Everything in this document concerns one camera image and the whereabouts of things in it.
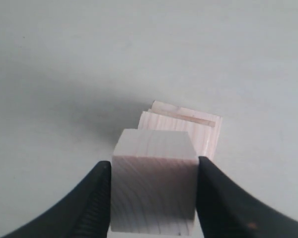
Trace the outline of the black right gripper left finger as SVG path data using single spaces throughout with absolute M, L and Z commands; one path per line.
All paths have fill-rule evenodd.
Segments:
M 63 199 L 7 238 L 105 238 L 110 225 L 111 164 L 97 163 Z

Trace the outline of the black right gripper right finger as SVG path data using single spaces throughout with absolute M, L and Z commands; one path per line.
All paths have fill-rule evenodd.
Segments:
M 199 157 L 196 210 L 206 238 L 298 238 L 298 221 L 256 199 Z

